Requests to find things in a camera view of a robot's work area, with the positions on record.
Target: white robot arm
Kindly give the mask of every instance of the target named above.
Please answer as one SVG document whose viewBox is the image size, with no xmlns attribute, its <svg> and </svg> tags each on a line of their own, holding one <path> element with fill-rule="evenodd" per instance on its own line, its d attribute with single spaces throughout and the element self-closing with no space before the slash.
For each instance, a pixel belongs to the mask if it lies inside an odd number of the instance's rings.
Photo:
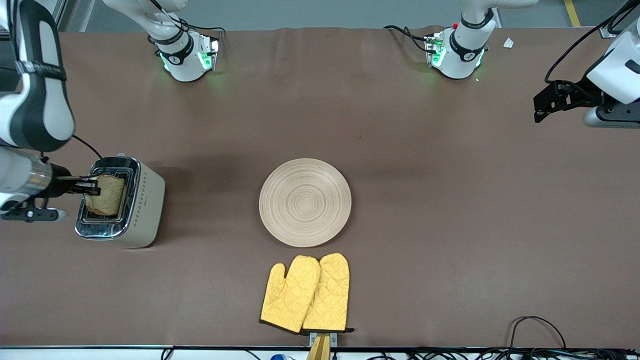
<svg viewBox="0 0 640 360">
<path fill-rule="evenodd" d="M 164 67 L 179 81 L 194 81 L 213 69 L 218 41 L 203 36 L 173 12 L 186 0 L 104 0 L 135 20 L 158 46 Z M 47 208 L 64 193 L 98 195 L 94 180 L 71 176 L 58 165 L 21 149 L 51 152 L 73 136 L 56 23 L 35 0 L 0 0 L 0 26 L 16 50 L 22 90 L 0 97 L 0 217 L 4 220 L 60 221 L 66 212 Z M 38 207 L 35 199 L 43 199 Z"/>
<path fill-rule="evenodd" d="M 18 148 L 55 151 L 68 142 L 75 125 L 51 14 L 34 0 L 3 1 L 0 25 L 12 34 L 22 80 L 20 93 L 0 97 L 0 215 L 4 216 L 39 194 L 55 197 L 70 189 L 68 182 L 54 178 L 70 175 L 66 169 Z M 64 218 L 62 211 L 44 207 L 28 211 L 35 220 Z"/>
<path fill-rule="evenodd" d="M 164 68 L 178 81 L 194 81 L 212 70 L 218 40 L 201 35 L 174 13 L 187 0 L 103 0 L 137 22 L 159 49 Z"/>
<path fill-rule="evenodd" d="M 480 66 L 486 41 L 497 23 L 493 8 L 520 9 L 538 0 L 460 0 L 462 16 L 457 28 L 447 28 L 427 40 L 429 64 L 452 79 L 464 79 Z"/>
<path fill-rule="evenodd" d="M 638 4 L 640 1 L 627 2 L 616 13 L 617 15 L 587 32 L 581 40 L 604 24 L 612 24 L 620 14 L 632 11 Z M 548 86 L 534 97 L 536 122 L 541 122 L 557 111 L 587 107 L 590 109 L 583 117 L 583 121 L 589 127 L 640 129 L 639 19 L 616 37 L 605 54 L 585 72 L 584 77 L 577 83 L 567 80 L 549 81 L 548 74 L 545 81 Z"/>
</svg>

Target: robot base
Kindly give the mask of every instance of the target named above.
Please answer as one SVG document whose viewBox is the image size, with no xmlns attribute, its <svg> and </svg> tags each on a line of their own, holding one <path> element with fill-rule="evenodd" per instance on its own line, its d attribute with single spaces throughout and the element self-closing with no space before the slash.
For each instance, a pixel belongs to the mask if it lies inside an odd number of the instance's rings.
<svg viewBox="0 0 640 360">
<path fill-rule="evenodd" d="M 443 32 L 435 33 L 433 37 L 426 39 L 426 49 L 436 51 L 435 54 L 427 53 L 427 63 L 448 78 L 464 79 L 469 77 L 476 67 L 480 66 L 484 50 L 470 61 L 462 61 L 460 56 L 451 49 L 449 39 L 453 31 L 453 28 L 447 28 Z"/>
<path fill-rule="evenodd" d="M 189 31 L 189 36 L 193 38 L 195 46 L 181 64 L 175 64 L 179 62 L 178 58 L 165 58 L 160 53 L 164 69 L 170 72 L 174 79 L 185 83 L 200 79 L 207 71 L 214 70 L 219 46 L 218 40 L 212 40 L 196 31 Z"/>
</svg>

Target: round plate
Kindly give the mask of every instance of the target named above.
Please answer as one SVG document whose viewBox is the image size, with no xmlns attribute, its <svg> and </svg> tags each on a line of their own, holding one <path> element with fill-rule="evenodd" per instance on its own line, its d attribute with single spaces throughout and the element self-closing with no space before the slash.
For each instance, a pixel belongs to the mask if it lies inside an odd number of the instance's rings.
<svg viewBox="0 0 640 360">
<path fill-rule="evenodd" d="M 315 159 L 280 165 L 260 192 L 260 217 L 276 239 L 312 247 L 336 236 L 351 213 L 351 191 L 333 166 Z"/>
</svg>

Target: yellow oven mitt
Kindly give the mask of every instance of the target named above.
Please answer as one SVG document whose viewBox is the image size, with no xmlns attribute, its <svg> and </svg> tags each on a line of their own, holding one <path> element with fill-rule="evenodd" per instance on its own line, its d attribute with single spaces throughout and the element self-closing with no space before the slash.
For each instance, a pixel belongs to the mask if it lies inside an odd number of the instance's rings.
<svg viewBox="0 0 640 360">
<path fill-rule="evenodd" d="M 296 256 L 286 277 L 284 264 L 273 265 L 264 293 L 260 322 L 300 332 L 319 279 L 320 264 L 310 256 Z"/>
<path fill-rule="evenodd" d="M 309 331 L 345 331 L 349 300 L 349 264 L 342 254 L 320 260 L 320 282 L 303 328 Z"/>
</svg>

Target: tabletop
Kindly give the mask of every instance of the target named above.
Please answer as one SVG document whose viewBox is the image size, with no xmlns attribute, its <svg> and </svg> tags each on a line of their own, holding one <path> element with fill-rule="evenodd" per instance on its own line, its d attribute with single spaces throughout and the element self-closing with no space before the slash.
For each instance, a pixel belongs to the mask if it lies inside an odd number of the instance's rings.
<svg viewBox="0 0 640 360">
<path fill-rule="evenodd" d="M 547 69 L 585 31 L 498 29 L 459 81 L 387 30 L 228 32 L 193 83 L 144 33 L 62 33 L 76 133 L 163 176 L 163 215 L 138 250 L 82 240 L 73 220 L 2 222 L 0 344 L 306 343 L 259 323 L 269 269 L 341 252 L 344 346 L 503 346 L 523 315 L 570 347 L 638 346 L 639 133 L 588 128 L 582 110 L 533 121 Z M 579 79 L 607 46 L 588 39 L 552 78 Z M 75 174 L 95 161 L 75 141 L 49 156 Z M 353 194 L 313 249 L 274 239 L 258 211 L 295 158 L 331 163 Z M 516 345 L 558 342 L 523 323 Z"/>
</svg>

